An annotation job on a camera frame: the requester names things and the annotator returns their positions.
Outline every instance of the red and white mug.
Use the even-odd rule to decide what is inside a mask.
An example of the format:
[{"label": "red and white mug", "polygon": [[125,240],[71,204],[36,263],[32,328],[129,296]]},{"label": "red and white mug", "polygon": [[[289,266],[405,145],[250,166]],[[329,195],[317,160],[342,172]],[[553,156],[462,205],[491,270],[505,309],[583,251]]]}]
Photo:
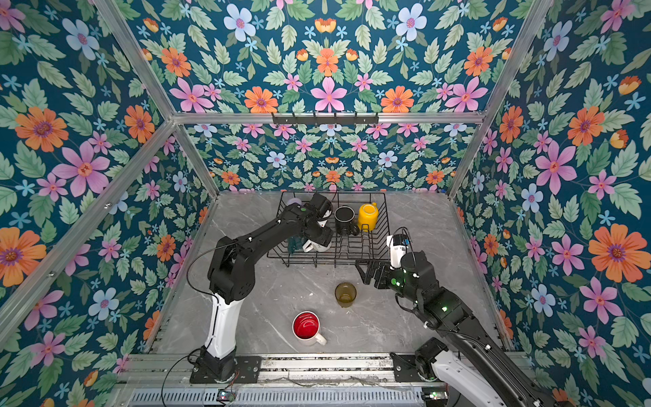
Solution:
[{"label": "red and white mug", "polygon": [[319,317],[311,311],[299,313],[292,323],[294,336],[304,345],[314,345],[317,342],[325,345],[327,340],[319,333],[320,329]]}]

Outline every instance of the brown glass cup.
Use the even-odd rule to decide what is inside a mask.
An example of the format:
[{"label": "brown glass cup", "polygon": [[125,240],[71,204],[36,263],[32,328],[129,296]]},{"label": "brown glass cup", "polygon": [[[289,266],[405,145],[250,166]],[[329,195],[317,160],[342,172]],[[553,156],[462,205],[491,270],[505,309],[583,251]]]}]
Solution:
[{"label": "brown glass cup", "polygon": [[352,283],[341,283],[335,288],[335,298],[337,299],[337,303],[343,308],[348,308],[353,305],[356,297],[357,289]]}]

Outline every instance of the mug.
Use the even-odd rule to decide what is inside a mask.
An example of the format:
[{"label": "mug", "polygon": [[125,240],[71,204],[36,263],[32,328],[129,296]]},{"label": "mug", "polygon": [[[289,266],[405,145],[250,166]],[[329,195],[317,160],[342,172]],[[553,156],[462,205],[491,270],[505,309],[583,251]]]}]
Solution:
[{"label": "mug", "polygon": [[304,345],[314,345],[317,342],[322,345],[326,344],[326,338],[319,333],[320,328],[321,323],[319,322],[319,317],[310,311],[299,313],[292,323],[294,336]]},{"label": "mug", "polygon": [[353,222],[355,211],[350,206],[340,206],[335,211],[335,230],[341,236],[359,234],[359,227]]},{"label": "mug", "polygon": [[359,207],[359,218],[357,219],[357,226],[359,230],[363,232],[370,232],[375,229],[375,225],[378,222],[378,204],[373,202],[372,204],[364,204]]}]

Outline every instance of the yellow mug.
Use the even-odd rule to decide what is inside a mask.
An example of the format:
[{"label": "yellow mug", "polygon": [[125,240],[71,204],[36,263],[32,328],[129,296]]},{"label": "yellow mug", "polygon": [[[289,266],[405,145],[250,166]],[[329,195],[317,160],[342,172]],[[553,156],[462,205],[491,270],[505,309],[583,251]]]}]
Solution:
[{"label": "yellow mug", "polygon": [[364,204],[359,207],[359,217],[357,218],[357,226],[362,232],[370,232],[375,229],[378,222],[378,204]]}]

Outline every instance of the mug handle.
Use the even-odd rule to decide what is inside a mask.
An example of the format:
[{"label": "mug handle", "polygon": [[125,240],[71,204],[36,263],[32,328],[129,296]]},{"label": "mug handle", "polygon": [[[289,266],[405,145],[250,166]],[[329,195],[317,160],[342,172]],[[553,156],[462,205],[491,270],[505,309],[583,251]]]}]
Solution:
[{"label": "mug handle", "polygon": [[324,336],[321,335],[320,333],[317,333],[314,337],[316,338],[316,341],[322,345],[325,345],[327,343],[326,338],[324,338]]}]

